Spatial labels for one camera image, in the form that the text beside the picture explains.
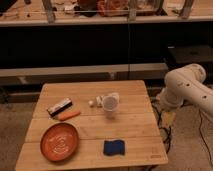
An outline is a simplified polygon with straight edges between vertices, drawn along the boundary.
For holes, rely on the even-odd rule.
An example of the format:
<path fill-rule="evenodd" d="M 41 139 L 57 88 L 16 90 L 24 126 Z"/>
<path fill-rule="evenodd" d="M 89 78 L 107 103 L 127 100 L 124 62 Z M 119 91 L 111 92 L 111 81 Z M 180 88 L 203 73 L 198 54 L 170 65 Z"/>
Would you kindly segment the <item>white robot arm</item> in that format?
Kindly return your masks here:
<path fill-rule="evenodd" d="M 187 100 L 213 117 L 213 89 L 203 84 L 205 79 L 206 71 L 199 64 L 169 71 L 164 77 L 165 87 L 159 94 L 161 107 L 175 109 Z"/>

